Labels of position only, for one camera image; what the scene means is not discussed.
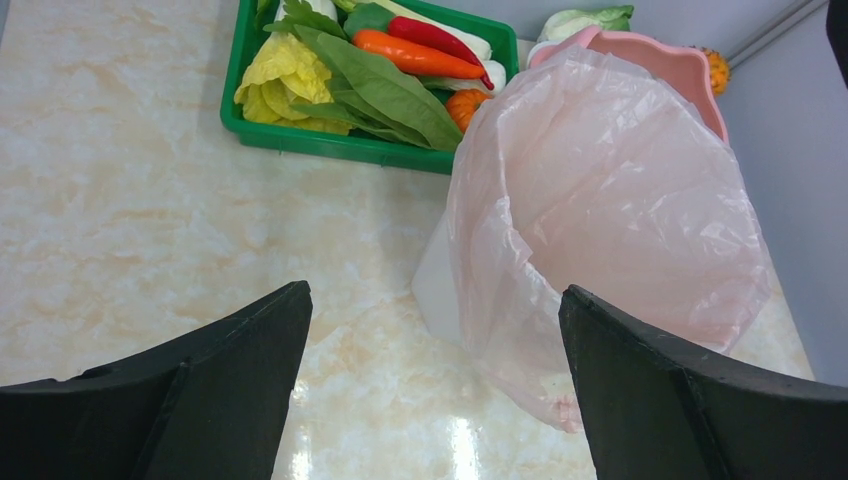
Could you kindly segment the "toy orange tangerine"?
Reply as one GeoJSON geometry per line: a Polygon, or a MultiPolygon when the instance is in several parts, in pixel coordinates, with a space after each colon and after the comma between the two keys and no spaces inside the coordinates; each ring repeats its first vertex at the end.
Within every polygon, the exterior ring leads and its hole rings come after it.
{"type": "Polygon", "coordinates": [[[477,89],[456,91],[445,103],[445,108],[462,133],[465,133],[479,108],[491,95],[477,89]]]}

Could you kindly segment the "pink plastic trash bag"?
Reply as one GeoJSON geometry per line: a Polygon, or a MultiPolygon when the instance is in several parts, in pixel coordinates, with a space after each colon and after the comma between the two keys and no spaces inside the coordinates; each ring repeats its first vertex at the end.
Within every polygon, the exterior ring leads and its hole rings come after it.
{"type": "Polygon", "coordinates": [[[432,336],[574,433],[568,287],[725,353],[771,297],[771,270],[727,142],[645,68],[573,45],[475,114],[412,291],[432,336]]]}

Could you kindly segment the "white toy radish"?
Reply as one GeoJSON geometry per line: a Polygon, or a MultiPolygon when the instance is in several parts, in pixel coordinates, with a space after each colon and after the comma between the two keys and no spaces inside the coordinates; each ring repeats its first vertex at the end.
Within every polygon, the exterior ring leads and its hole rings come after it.
{"type": "Polygon", "coordinates": [[[428,89],[440,89],[448,91],[479,90],[487,95],[498,95],[506,85],[506,71],[502,64],[494,60],[483,62],[486,70],[486,82],[482,79],[456,79],[448,77],[420,76],[419,80],[428,89]]]}

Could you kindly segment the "toy cabbage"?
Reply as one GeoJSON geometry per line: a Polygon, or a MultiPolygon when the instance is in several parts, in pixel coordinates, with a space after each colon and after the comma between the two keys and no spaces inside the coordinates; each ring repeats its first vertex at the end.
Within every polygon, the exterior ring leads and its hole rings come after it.
{"type": "Polygon", "coordinates": [[[562,10],[546,20],[537,41],[562,41],[590,26],[602,30],[629,31],[634,10],[633,5],[562,10]]]}

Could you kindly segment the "green toy leaf vegetable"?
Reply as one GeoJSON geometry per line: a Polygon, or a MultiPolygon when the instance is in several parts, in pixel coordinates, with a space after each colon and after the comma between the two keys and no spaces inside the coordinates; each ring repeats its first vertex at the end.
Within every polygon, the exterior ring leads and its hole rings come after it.
{"type": "Polygon", "coordinates": [[[332,101],[298,105],[300,112],[342,121],[393,143],[456,149],[462,135],[436,96],[387,58],[356,47],[342,24],[309,2],[282,2],[277,20],[263,29],[269,35],[294,35],[331,72],[326,87],[332,101]]]}

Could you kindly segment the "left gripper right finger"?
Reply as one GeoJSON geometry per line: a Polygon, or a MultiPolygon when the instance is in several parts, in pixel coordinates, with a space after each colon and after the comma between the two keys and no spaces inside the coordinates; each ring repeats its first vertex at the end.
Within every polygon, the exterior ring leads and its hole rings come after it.
{"type": "Polygon", "coordinates": [[[759,368],[579,286],[560,329],[600,479],[843,479],[847,391],[759,368]]]}

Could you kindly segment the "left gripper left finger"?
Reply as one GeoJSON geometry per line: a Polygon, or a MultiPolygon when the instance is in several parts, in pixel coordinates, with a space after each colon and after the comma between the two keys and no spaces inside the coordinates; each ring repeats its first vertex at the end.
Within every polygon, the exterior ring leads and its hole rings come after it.
{"type": "Polygon", "coordinates": [[[5,479],[268,479],[313,311],[296,281],[65,381],[1,390],[5,479]]]}

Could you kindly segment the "toy pineapple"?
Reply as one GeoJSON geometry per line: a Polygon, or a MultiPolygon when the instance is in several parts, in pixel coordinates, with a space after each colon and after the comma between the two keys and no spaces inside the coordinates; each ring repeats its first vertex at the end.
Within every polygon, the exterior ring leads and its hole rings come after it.
{"type": "Polygon", "coordinates": [[[720,96],[724,94],[732,78],[729,63],[716,50],[706,47],[697,47],[697,50],[703,53],[707,59],[709,66],[709,79],[713,95],[720,96]]]}

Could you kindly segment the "pink litter box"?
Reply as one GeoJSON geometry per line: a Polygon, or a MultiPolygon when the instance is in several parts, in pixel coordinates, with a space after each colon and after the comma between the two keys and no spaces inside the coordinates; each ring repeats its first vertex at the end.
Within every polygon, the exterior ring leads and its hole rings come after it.
{"type": "Polygon", "coordinates": [[[590,26],[562,41],[545,41],[528,54],[527,66],[536,67],[574,45],[610,54],[647,70],[666,82],[697,109],[704,124],[727,142],[728,132],[712,93],[707,59],[695,47],[665,45],[651,37],[590,26]]]}

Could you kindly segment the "white toy leek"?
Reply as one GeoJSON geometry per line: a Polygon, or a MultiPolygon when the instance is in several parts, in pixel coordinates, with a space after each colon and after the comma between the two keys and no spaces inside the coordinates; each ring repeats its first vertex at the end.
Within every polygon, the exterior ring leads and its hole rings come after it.
{"type": "Polygon", "coordinates": [[[432,24],[434,26],[438,26],[444,30],[447,30],[449,33],[453,34],[457,38],[459,38],[463,43],[465,43],[477,56],[481,61],[487,61],[492,58],[492,47],[490,43],[479,36],[476,36],[471,33],[467,33],[465,31],[459,30],[455,27],[451,27],[435,21],[429,17],[426,17],[422,14],[416,13],[415,11],[407,8],[405,6],[400,5],[395,1],[333,1],[333,4],[343,10],[346,13],[352,13],[354,9],[360,5],[376,5],[379,8],[382,8],[386,12],[392,14],[392,18],[386,21],[386,26],[381,27],[381,30],[388,33],[388,24],[389,22],[396,16],[408,17],[411,19],[419,20],[425,23],[432,24]]]}

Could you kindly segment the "yellow toy leaf vegetable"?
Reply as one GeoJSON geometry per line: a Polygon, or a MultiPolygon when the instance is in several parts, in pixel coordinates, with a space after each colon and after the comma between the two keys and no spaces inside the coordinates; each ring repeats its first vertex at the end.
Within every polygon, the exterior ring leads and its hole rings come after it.
{"type": "Polygon", "coordinates": [[[296,109],[330,103],[330,79],[330,70],[294,35],[273,33],[246,68],[233,101],[250,122],[348,135],[352,125],[296,109]]]}

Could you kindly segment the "green plastic tray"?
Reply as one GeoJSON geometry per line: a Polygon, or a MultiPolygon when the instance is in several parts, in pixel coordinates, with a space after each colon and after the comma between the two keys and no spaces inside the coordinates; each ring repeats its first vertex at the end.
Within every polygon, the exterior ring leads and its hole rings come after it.
{"type": "MultiPolygon", "coordinates": [[[[521,60],[516,34],[511,26],[426,1],[399,0],[398,4],[486,40],[492,49],[492,59],[505,67],[506,77],[512,79],[519,73],[521,60]]],[[[242,107],[234,103],[233,97],[244,71],[269,36],[261,28],[273,20],[278,6],[277,1],[272,1],[269,10],[257,20],[255,1],[242,0],[238,3],[220,118],[223,126],[234,133],[241,144],[408,170],[445,175],[451,173],[453,155],[449,152],[389,143],[361,130],[340,136],[246,121],[242,107]]]]}

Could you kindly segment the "red toy chili pepper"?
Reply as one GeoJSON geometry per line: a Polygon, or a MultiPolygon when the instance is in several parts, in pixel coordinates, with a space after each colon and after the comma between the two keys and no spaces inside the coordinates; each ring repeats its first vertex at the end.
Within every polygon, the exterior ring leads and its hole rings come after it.
{"type": "Polygon", "coordinates": [[[403,16],[394,17],[388,24],[391,36],[411,41],[483,67],[483,62],[459,38],[438,26],[403,16]]]}

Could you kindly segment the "orange toy carrot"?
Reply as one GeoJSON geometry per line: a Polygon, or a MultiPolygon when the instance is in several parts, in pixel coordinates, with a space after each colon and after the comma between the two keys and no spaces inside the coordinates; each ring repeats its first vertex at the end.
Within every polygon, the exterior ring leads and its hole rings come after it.
{"type": "Polygon", "coordinates": [[[479,79],[486,73],[482,66],[378,30],[360,30],[353,36],[353,44],[366,52],[387,58],[408,74],[479,79]]]}

